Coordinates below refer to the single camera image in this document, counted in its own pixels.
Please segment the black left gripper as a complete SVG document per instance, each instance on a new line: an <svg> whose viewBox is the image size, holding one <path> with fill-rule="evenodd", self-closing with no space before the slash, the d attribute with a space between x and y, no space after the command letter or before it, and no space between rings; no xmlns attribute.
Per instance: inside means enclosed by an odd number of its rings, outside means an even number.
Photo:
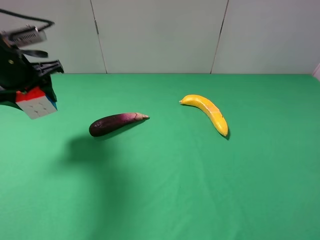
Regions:
<svg viewBox="0 0 320 240"><path fill-rule="evenodd" d="M42 50L23 50L10 44L8 37L0 36L0 105L21 108L16 104L16 94L13 92L28 92L39 87L53 102L57 96L53 89L51 75L63 73L59 60L30 62L26 56L47 58L48 53Z"/></svg>

